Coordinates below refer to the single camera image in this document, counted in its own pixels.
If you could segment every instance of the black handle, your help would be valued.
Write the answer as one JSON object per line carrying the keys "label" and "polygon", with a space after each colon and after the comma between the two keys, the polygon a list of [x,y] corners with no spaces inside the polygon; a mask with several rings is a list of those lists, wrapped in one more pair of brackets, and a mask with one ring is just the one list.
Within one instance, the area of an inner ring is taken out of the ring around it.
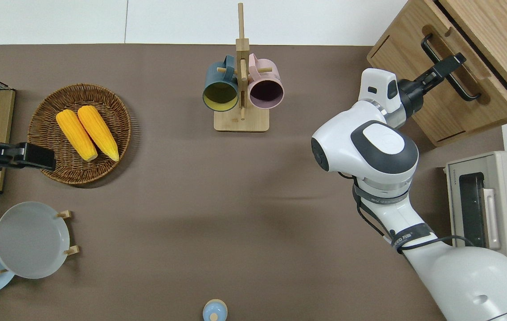
{"label": "black handle", "polygon": [[[433,49],[428,44],[428,39],[430,39],[431,36],[432,36],[432,34],[429,34],[426,37],[424,37],[424,39],[422,40],[421,46],[422,46],[422,49],[424,50],[424,52],[426,53],[426,55],[430,58],[430,60],[433,63],[439,63],[441,60],[437,57],[436,53],[433,51]],[[470,102],[472,100],[476,100],[479,97],[481,97],[481,94],[476,94],[475,96],[468,94],[467,91],[465,89],[463,89],[463,87],[459,84],[459,82],[457,81],[457,79],[454,78],[453,75],[451,75],[451,74],[447,75],[446,79],[447,79],[447,81],[450,82],[451,87],[453,87],[455,89],[455,92],[459,95],[459,97],[461,97],[466,102]]]}

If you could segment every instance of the oven handle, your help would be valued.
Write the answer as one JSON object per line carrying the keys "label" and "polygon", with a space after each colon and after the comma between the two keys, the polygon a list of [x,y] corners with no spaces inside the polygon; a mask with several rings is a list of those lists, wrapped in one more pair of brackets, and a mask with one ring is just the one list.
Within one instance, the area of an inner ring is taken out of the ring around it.
{"label": "oven handle", "polygon": [[499,228],[497,226],[497,211],[495,209],[495,190],[481,189],[483,199],[483,224],[487,235],[487,246],[491,250],[501,248],[499,242]]}

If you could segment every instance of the label on robot arm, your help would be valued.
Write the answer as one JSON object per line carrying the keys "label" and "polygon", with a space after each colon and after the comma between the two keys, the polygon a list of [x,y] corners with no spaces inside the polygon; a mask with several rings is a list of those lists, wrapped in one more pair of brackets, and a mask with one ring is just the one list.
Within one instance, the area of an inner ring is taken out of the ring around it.
{"label": "label on robot arm", "polygon": [[412,225],[392,236],[392,247],[400,253],[400,248],[411,240],[430,236],[432,229],[426,223]]}

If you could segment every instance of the wooden cabinet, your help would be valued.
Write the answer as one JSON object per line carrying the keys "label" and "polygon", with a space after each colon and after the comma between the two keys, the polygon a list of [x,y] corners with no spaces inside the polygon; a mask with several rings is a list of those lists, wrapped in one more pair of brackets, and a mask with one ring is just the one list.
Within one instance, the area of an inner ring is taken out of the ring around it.
{"label": "wooden cabinet", "polygon": [[375,68],[413,80],[433,65],[422,39],[440,59],[462,53],[454,72],[463,100],[444,81],[424,97],[413,117],[435,146],[507,123],[507,0],[409,0],[367,58]]}

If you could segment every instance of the oven window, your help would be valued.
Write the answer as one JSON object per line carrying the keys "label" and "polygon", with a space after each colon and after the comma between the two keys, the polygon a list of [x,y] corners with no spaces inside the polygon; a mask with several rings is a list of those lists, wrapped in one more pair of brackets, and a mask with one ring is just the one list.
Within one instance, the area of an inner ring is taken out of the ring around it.
{"label": "oven window", "polygon": [[485,247],[485,229],[483,225],[483,173],[469,173],[459,177],[459,195],[462,203],[463,236],[474,246]]}

